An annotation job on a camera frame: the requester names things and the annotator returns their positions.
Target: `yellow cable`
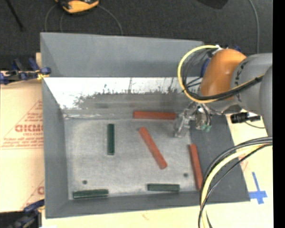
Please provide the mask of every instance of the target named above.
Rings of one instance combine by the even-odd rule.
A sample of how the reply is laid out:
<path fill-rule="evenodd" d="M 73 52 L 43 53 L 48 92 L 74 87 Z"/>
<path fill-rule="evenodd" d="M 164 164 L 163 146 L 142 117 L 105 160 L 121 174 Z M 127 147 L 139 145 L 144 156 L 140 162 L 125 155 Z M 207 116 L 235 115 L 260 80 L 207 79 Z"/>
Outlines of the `yellow cable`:
<path fill-rule="evenodd" d="M 205 45 L 205 46 L 196 47 L 196 48 L 192 49 L 191 51 L 187 52 L 187 53 L 184 55 L 184 57 L 181 59 L 179 65 L 178 65 L 178 68 L 177 68 L 177 78 L 178 78 L 179 84 L 180 84 L 182 90 L 184 91 L 185 95 L 186 95 L 190 100 L 192 100 L 192 101 L 195 101 L 195 102 L 198 102 L 198 103 L 210 103 L 210 102 L 214 102 L 214 101 L 217 101 L 217 100 L 218 100 L 218 98 L 217 98 L 217 99 L 208 99 L 208 100 L 199 100 L 199 99 L 194 98 L 193 96 L 191 96 L 191 95 L 186 91 L 185 86 L 183 85 L 182 79 L 181 79 L 181 67 L 182 67 L 184 61 L 188 58 L 188 56 L 190 56 L 192 53 L 194 53 L 194 52 L 196 52 L 196 51 L 198 51 L 198 50 L 202 50 L 202 49 L 213 49 L 213 48 L 217 48 L 217 49 L 218 49 L 219 46 Z M 255 80 L 255 79 L 251 79 L 251 80 L 249 80 L 249 81 L 247 81 L 247 82 L 245 82 L 245 83 L 243 83 L 243 84 L 241 84 L 241 85 L 238 85 L 238 86 L 236 86 L 236 87 L 230 89 L 229 91 L 238 89 L 238 88 L 240 88 L 241 86 L 243 86 L 243 85 L 245 85 L 245 84 L 248 84 L 248 83 L 250 83 L 250 82 L 252 82 L 252 81 L 254 81 L 254 80 Z"/>
<path fill-rule="evenodd" d="M 208 193 L 208 188 L 210 186 L 210 183 L 212 181 L 212 179 L 214 178 L 214 176 L 221 170 L 222 167 L 224 167 L 228 162 L 230 162 L 231 160 L 241 156 L 242 154 L 249 154 L 252 151 L 260 148 L 264 146 L 263 144 L 258 144 L 258 145 L 251 145 L 251 146 L 245 146 L 240 148 L 237 152 L 229 155 L 228 157 L 222 159 L 214 168 L 213 170 L 209 173 L 209 175 L 207 176 L 206 180 L 205 180 L 205 184 L 203 186 L 203 190 L 201 193 L 201 200 L 200 200 L 200 205 L 202 205 L 202 203 L 204 202 L 207 193 Z M 207 217 L 205 212 L 202 213 L 202 222 L 203 222 L 203 226 L 204 228 L 209 228 L 209 224 L 207 222 Z"/>

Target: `green connector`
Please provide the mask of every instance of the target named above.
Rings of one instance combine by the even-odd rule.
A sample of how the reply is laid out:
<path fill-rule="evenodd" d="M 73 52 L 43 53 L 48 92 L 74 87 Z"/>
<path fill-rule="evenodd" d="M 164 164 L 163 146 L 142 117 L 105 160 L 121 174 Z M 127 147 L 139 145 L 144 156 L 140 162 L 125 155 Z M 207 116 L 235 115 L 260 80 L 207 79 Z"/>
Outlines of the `green connector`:
<path fill-rule="evenodd" d="M 210 131 L 211 125 L 207 126 L 206 132 L 208 133 Z"/>
<path fill-rule="evenodd" d="M 108 155 L 115 154 L 115 129 L 114 124 L 108 124 Z"/>
<path fill-rule="evenodd" d="M 84 190 L 73 192 L 74 199 L 89 199 L 97 197 L 106 197 L 109 195 L 108 189 L 95 189 L 95 190 Z"/>
<path fill-rule="evenodd" d="M 147 184 L 148 191 L 163 191 L 163 192 L 178 192 L 180 191 L 179 184 L 158 184 L 149 183 Z"/>

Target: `red block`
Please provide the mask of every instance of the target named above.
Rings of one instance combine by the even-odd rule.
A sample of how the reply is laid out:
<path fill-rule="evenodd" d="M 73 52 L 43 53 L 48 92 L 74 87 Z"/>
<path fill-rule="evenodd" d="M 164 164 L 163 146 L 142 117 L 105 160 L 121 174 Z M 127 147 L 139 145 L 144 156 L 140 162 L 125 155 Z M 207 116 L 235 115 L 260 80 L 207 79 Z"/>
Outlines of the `red block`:
<path fill-rule="evenodd" d="M 141 112 L 134 111 L 133 118 L 136 119 L 160 119 L 160 120 L 174 120 L 176 113 L 174 112 Z"/>
<path fill-rule="evenodd" d="M 151 154 L 153 155 L 154 159 L 156 160 L 157 164 L 161 169 L 167 167 L 167 162 L 163 158 L 162 154 L 160 153 L 159 149 L 157 148 L 156 144 L 154 143 L 152 137 L 150 136 L 148 130 L 145 127 L 141 127 L 138 130 L 139 134 L 141 135 L 142 139 L 148 146 Z"/>
<path fill-rule="evenodd" d="M 201 169 L 200 169 L 200 163 L 199 163 L 200 160 L 199 160 L 198 150 L 196 148 L 196 145 L 193 143 L 189 145 L 189 151 L 190 151 L 191 164 L 192 164 L 192 169 L 193 169 L 194 178 L 195 178 L 196 189 L 200 190 L 203 184 L 203 174 L 201 173 Z"/>

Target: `clamp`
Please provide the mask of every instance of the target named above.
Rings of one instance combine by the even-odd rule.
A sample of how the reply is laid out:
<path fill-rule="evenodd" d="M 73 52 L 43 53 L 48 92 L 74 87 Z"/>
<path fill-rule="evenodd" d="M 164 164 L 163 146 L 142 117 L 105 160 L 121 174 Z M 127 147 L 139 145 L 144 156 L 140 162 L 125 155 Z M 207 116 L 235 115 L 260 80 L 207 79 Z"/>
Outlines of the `clamp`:
<path fill-rule="evenodd" d="M 23 212 L 28 215 L 17 219 L 12 225 L 7 226 L 7 228 L 28 228 L 34 223 L 36 217 L 40 214 L 38 209 L 44 206 L 44 204 L 44 199 L 42 199 L 25 207 Z"/>
<path fill-rule="evenodd" d="M 0 73 L 0 85 L 7 85 L 17 81 L 25 81 L 29 79 L 41 79 L 44 76 L 51 74 L 52 70 L 49 67 L 39 68 L 36 61 L 30 57 L 28 63 L 32 70 L 24 70 L 18 58 L 13 60 L 11 70 L 5 73 Z"/>

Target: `blue cross marking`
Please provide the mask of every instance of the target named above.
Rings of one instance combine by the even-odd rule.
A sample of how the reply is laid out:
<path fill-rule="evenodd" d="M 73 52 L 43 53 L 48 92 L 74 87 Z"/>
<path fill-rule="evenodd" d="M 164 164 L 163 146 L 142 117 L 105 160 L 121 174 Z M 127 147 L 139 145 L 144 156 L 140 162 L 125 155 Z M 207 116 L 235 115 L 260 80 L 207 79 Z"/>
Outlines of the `blue cross marking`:
<path fill-rule="evenodd" d="M 256 174 L 254 172 L 252 172 L 252 176 L 253 176 L 253 179 L 255 180 L 257 191 L 249 192 L 249 197 L 250 197 L 250 199 L 257 199 L 257 203 L 262 204 L 262 203 L 264 203 L 263 198 L 267 198 L 267 194 L 265 191 L 260 190 L 260 187 L 259 187 L 258 182 L 257 182 L 257 177 L 256 177 Z"/>

